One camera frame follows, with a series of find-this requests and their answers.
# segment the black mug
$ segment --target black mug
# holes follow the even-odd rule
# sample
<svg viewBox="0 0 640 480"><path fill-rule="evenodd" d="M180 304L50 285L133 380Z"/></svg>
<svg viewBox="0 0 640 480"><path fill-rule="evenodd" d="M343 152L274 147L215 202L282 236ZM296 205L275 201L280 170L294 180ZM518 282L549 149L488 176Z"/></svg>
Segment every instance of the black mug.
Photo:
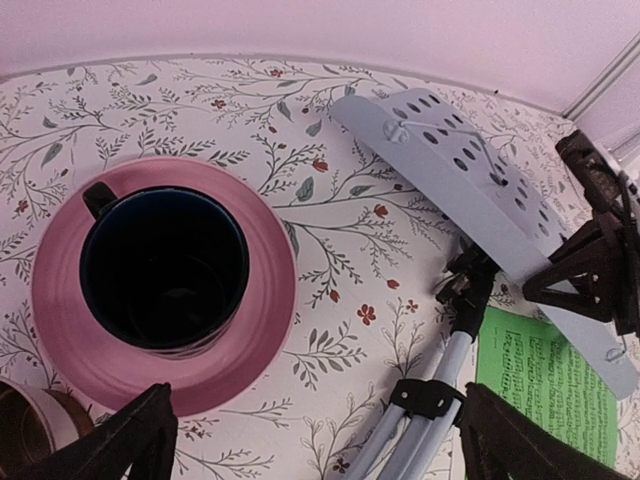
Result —
<svg viewBox="0 0 640 480"><path fill-rule="evenodd" d="M117 198L83 192L95 218L80 255L80 285L96 320L120 340L172 358L215 343L249 280L249 248L213 198L162 186Z"/></svg>

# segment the pink wall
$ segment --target pink wall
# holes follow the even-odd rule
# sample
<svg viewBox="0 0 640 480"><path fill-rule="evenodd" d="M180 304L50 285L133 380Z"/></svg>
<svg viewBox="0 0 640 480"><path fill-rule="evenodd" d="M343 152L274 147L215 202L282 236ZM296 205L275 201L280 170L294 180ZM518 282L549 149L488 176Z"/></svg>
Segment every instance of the pink wall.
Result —
<svg viewBox="0 0 640 480"><path fill-rule="evenodd" d="M640 61L636 60L579 119L592 140L640 121Z"/></svg>
<svg viewBox="0 0 640 480"><path fill-rule="evenodd" d="M267 53L383 65L559 111L638 25L636 0L0 0L0 75L142 55Z"/></svg>

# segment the black object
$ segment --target black object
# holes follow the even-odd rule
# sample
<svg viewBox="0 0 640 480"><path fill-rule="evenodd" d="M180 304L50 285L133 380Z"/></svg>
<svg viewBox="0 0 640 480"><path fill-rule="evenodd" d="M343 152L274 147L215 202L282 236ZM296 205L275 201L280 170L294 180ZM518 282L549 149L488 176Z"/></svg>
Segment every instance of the black object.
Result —
<svg viewBox="0 0 640 480"><path fill-rule="evenodd" d="M467 332L475 339L500 267L473 244L447 263L447 270L454 275L436 293L436 300L451 304L456 311L451 332Z"/></svg>
<svg viewBox="0 0 640 480"><path fill-rule="evenodd" d="M465 397L454 387L440 380L398 380L391 393L390 402L406 410L409 415L420 415L434 420L444 417L454 399L458 399L462 404L453 421L454 425L458 425L462 418Z"/></svg>
<svg viewBox="0 0 640 480"><path fill-rule="evenodd" d="M640 336L640 237L626 177L616 175L580 131L556 149L585 187L593 219L549 257L551 267L524 284L524 297L601 322L613 320L619 335ZM552 288L564 280L578 293Z"/></svg>
<svg viewBox="0 0 640 480"><path fill-rule="evenodd" d="M169 480L178 435L169 384L156 384L105 423L9 480Z"/></svg>
<svg viewBox="0 0 640 480"><path fill-rule="evenodd" d="M171 186L118 199L102 182L83 198L96 223L82 248L80 283L106 330L152 350L222 331L249 279L246 239L224 206Z"/></svg>
<svg viewBox="0 0 640 480"><path fill-rule="evenodd" d="M467 385L460 436L469 480L626 479L554 438L485 385Z"/></svg>

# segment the table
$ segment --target table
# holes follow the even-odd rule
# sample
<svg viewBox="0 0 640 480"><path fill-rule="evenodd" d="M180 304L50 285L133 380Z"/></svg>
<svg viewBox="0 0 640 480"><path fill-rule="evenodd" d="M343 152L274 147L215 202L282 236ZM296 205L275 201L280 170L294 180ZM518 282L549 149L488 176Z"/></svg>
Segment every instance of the table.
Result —
<svg viewBox="0 0 640 480"><path fill-rule="evenodd" d="M276 209L298 256L284 351L223 408L180 423L176 478L340 478L399 378L429 376L451 312L431 290L459 232L332 121L342 95L427 87L509 156L572 226L589 217L554 150L574 126L494 95L349 65L264 58L79 65L0 85L0 373L73 391L32 328L38 240L72 192L121 162L194 157L245 179ZM504 278L492 304L535 314ZM630 354L640 365L640 347ZM108 413L73 392L96 421ZM618 469L640 472L640 392L619 404ZM427 478L451 477L454 437Z"/></svg>

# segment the green mat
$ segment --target green mat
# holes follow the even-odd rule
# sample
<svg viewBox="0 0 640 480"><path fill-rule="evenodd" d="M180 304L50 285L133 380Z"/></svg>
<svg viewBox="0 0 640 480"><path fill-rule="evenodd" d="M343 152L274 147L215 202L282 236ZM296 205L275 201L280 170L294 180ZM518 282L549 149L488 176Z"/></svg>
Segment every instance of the green mat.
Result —
<svg viewBox="0 0 640 480"><path fill-rule="evenodd" d="M556 327L488 308L477 382L601 463L616 459L616 400Z"/></svg>

